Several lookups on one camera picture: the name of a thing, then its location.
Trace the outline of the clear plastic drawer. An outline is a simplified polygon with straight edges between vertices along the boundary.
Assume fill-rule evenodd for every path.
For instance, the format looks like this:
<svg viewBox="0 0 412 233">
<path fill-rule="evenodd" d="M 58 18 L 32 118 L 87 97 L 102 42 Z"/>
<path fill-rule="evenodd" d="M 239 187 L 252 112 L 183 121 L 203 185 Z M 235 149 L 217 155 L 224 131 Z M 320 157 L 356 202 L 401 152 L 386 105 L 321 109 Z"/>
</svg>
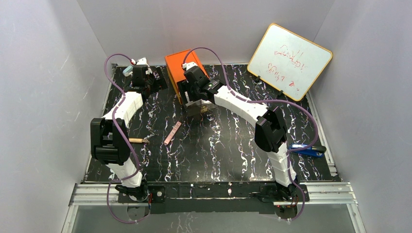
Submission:
<svg viewBox="0 0 412 233">
<path fill-rule="evenodd" d="M 188 113 L 188 116 L 195 116 L 205 113 L 216 107 L 217 105 L 208 100 L 190 101 L 186 104 L 186 112 Z"/>
</svg>

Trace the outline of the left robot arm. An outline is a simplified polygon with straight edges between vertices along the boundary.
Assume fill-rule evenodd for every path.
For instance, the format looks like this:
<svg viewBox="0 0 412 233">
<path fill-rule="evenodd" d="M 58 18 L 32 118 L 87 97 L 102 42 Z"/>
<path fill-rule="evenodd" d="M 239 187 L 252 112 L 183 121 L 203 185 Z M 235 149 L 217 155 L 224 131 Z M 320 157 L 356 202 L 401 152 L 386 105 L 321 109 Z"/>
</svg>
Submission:
<svg viewBox="0 0 412 233">
<path fill-rule="evenodd" d="M 90 123 L 92 158 L 110 168 L 119 178 L 121 185 L 137 188 L 143 175 L 138 167 L 136 152 L 128 136 L 128 125 L 144 101 L 158 91 L 157 80 L 147 64 L 131 67 L 131 86 L 124 90 L 115 106 L 103 117 L 94 118 Z"/>
</svg>

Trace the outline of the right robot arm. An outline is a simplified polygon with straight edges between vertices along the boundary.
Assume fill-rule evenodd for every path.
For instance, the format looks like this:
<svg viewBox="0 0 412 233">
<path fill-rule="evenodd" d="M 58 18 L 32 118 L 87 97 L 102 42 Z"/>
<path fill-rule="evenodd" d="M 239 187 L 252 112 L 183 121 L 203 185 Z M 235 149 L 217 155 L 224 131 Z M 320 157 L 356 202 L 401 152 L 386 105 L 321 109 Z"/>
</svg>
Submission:
<svg viewBox="0 0 412 233">
<path fill-rule="evenodd" d="M 287 187 L 296 178 L 287 158 L 287 130 L 282 111 L 275 106 L 254 103 L 240 93 L 229 88 L 220 80 L 211 80 L 194 62 L 184 63 L 184 78 L 177 87 L 186 108 L 200 108 L 210 102 L 224 107 L 244 118 L 255 129 L 255 143 L 267 153 L 275 172 L 275 181 Z"/>
</svg>

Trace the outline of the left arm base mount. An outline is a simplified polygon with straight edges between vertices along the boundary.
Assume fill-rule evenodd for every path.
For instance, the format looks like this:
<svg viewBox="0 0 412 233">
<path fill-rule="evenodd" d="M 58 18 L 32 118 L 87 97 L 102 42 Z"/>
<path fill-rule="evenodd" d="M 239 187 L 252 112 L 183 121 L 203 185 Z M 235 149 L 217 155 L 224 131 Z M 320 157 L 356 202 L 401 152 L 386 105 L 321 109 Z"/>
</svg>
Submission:
<svg viewBox="0 0 412 233">
<path fill-rule="evenodd" d="M 166 189 L 164 186 L 141 184 L 139 187 L 130 188 L 116 185 L 119 192 L 119 203 L 163 203 L 165 201 Z"/>
</svg>

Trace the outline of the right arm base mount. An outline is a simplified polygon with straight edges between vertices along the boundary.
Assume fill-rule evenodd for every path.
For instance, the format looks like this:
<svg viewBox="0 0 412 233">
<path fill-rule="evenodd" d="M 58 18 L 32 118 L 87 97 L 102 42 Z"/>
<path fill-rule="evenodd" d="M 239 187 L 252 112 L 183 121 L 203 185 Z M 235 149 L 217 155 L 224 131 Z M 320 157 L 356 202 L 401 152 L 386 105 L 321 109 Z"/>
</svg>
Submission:
<svg viewBox="0 0 412 233">
<path fill-rule="evenodd" d="M 292 200 L 298 197 L 297 201 L 310 201 L 309 191 L 307 186 L 299 184 L 299 188 L 290 184 L 288 187 L 284 187 L 277 183 L 267 184 L 260 187 L 256 196 L 260 198 L 262 202 L 278 202 L 286 201 L 291 204 Z"/>
</svg>

